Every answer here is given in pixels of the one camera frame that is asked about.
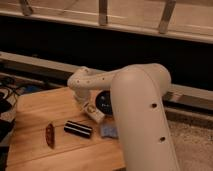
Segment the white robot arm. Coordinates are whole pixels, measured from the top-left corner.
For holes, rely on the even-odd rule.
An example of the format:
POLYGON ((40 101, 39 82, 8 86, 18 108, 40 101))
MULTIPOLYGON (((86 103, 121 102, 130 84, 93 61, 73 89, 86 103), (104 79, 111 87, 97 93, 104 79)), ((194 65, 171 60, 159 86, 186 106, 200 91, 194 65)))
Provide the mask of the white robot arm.
POLYGON ((82 104, 92 90, 110 92, 126 171, 180 171, 162 96, 171 85, 161 64, 135 64, 95 74, 79 68, 67 81, 82 104))

